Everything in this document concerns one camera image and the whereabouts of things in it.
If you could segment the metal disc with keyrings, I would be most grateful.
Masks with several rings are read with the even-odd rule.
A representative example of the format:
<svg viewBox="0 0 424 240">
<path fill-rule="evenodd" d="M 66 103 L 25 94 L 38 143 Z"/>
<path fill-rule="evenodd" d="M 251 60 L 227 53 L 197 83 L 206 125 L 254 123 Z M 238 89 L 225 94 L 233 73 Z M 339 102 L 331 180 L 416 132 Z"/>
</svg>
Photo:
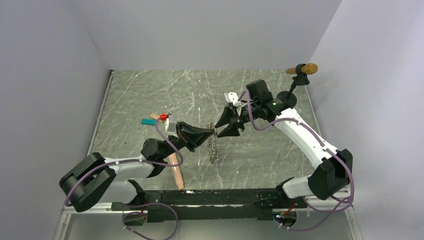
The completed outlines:
<svg viewBox="0 0 424 240">
<path fill-rule="evenodd" d="M 209 162 L 211 164 L 214 164 L 218 159 L 218 132 L 214 126 L 213 122 L 210 122 L 207 126 L 207 129 L 213 130 L 213 134 L 211 137 L 208 138 L 207 144 L 208 144 L 208 155 L 209 155 Z"/>
</svg>

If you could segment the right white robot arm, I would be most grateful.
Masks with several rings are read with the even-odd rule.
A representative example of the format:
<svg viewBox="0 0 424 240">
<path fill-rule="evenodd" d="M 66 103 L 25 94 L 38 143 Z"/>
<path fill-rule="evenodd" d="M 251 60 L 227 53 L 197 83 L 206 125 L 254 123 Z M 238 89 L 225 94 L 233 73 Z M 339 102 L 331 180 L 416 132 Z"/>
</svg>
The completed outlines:
<svg viewBox="0 0 424 240">
<path fill-rule="evenodd" d="M 353 185 L 353 155 L 339 150 L 313 130 L 295 109 L 297 98 L 289 91 L 273 96 L 262 79 L 251 82 L 241 94 L 224 94 L 224 110 L 215 128 L 224 127 L 217 135 L 237 137 L 251 123 L 257 131 L 276 127 L 287 135 L 305 154 L 314 171 L 310 175 L 291 177 L 276 187 L 276 203 L 288 208 L 296 198 L 315 196 L 320 200 L 333 197 L 347 185 Z"/>
</svg>

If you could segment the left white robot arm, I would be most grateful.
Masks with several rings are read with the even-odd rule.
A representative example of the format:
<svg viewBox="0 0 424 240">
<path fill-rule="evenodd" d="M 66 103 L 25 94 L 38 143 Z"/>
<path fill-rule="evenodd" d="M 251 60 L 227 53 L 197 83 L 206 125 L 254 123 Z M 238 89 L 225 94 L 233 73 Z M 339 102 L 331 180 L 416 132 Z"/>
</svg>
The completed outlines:
<svg viewBox="0 0 424 240">
<path fill-rule="evenodd" d="M 59 181 L 65 193 L 65 206 L 84 212 L 97 203 L 122 202 L 129 209 L 137 210 L 144 203 L 141 188 L 135 178 L 153 178 L 166 167 L 165 159 L 180 150 L 190 152 L 214 135 L 214 129 L 191 126 L 184 121 L 176 123 L 176 135 L 144 141 L 140 155 L 130 158 L 108 158 L 98 152 L 88 154 Z"/>
</svg>

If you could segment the tan wooden block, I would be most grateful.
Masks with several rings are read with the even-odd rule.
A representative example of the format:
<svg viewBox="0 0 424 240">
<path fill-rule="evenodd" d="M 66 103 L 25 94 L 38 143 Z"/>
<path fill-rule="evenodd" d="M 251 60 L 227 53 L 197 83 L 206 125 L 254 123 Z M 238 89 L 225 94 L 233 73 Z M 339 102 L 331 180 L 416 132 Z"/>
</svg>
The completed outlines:
<svg viewBox="0 0 424 240">
<path fill-rule="evenodd" d="M 161 119 L 161 117 L 155 113 L 150 114 L 149 116 L 151 119 L 157 120 L 157 119 Z"/>
</svg>

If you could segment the teal block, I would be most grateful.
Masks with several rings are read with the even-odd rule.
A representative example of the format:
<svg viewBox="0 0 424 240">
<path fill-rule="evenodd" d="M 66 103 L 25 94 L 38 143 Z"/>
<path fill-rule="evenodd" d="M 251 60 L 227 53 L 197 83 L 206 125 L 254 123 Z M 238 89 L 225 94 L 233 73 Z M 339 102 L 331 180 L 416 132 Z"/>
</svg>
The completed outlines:
<svg viewBox="0 0 424 240">
<path fill-rule="evenodd" d="M 143 125 L 154 126 L 156 124 L 156 120 L 155 119 L 142 118 L 140 123 L 143 124 Z"/>
</svg>

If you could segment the black microphone stand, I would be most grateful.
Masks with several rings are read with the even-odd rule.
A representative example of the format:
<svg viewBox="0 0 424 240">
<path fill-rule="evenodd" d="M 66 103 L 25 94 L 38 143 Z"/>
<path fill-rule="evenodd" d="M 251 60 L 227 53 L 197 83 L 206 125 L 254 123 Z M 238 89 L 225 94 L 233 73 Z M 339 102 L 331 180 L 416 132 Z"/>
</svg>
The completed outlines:
<svg viewBox="0 0 424 240">
<path fill-rule="evenodd" d="M 306 86 L 310 84 L 310 81 L 308 79 L 309 74 L 302 74 L 299 72 L 293 75 L 295 76 L 292 77 L 292 84 L 290 85 L 289 91 L 281 91 L 277 95 L 277 99 L 281 100 L 285 108 L 294 108 L 294 106 L 297 104 L 297 97 L 293 93 L 296 87 Z"/>
</svg>

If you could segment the black base beam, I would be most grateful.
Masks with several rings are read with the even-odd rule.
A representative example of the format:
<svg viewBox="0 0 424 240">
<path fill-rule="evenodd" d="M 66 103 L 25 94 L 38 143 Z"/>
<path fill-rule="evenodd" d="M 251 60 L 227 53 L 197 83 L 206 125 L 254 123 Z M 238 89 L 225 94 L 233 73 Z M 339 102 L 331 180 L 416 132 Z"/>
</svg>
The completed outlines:
<svg viewBox="0 0 424 240">
<path fill-rule="evenodd" d="M 302 197 L 283 199 L 274 188 L 145 190 L 131 203 L 114 201 L 114 212 L 147 213 L 148 223 L 174 220 L 256 219 L 271 221 L 273 214 L 305 209 Z"/>
</svg>

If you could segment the gold microphone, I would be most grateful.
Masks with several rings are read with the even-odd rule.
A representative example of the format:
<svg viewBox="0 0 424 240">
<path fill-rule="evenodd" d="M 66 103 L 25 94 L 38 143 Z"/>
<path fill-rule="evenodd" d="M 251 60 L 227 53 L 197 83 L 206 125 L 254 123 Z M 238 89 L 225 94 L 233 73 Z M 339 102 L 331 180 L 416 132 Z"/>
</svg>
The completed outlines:
<svg viewBox="0 0 424 240">
<path fill-rule="evenodd" d="M 302 73 L 305 75 L 313 75 L 317 73 L 319 70 L 319 67 L 315 63 L 307 63 L 307 64 L 298 64 L 296 67 L 288 68 L 285 70 L 286 74 L 297 74 Z"/>
</svg>

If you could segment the aluminium frame rail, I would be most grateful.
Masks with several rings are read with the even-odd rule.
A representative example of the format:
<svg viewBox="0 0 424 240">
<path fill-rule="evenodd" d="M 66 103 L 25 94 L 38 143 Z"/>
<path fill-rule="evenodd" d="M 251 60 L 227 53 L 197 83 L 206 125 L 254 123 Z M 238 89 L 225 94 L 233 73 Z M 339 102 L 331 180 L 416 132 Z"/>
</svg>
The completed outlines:
<svg viewBox="0 0 424 240">
<path fill-rule="evenodd" d="M 91 140 L 90 140 L 90 143 L 89 143 L 89 147 L 88 147 L 88 150 L 87 150 L 87 155 L 90 154 L 92 149 L 93 149 L 94 141 L 95 141 L 95 138 L 96 138 L 96 135 L 97 135 L 97 132 L 98 132 L 98 127 L 99 127 L 99 124 L 100 124 L 100 121 L 101 121 L 104 106 L 105 106 L 105 103 L 106 103 L 106 100 L 107 100 L 107 97 L 108 97 L 109 89 L 111 87 L 112 80 L 113 80 L 115 72 L 116 71 L 114 69 L 111 69 L 109 71 L 109 78 L 107 80 L 106 88 L 105 88 L 103 98 L 102 98 L 102 101 L 101 101 L 101 104 L 100 104 L 100 107 L 99 107 L 99 112 L 98 112 L 98 115 L 97 115 L 97 118 L 96 118 L 93 134 L 92 134 L 92 137 L 91 137 Z M 60 218 L 59 218 L 54 236 L 52 238 L 53 240 L 64 240 L 65 239 L 65 236 L 66 236 L 66 233 L 67 233 L 67 230 L 68 230 L 68 227 L 69 227 L 69 222 L 70 222 L 70 219 L 71 219 L 71 213 L 65 213 L 66 208 L 67 207 L 65 205 L 62 207 L 62 210 L 60 212 Z"/>
</svg>

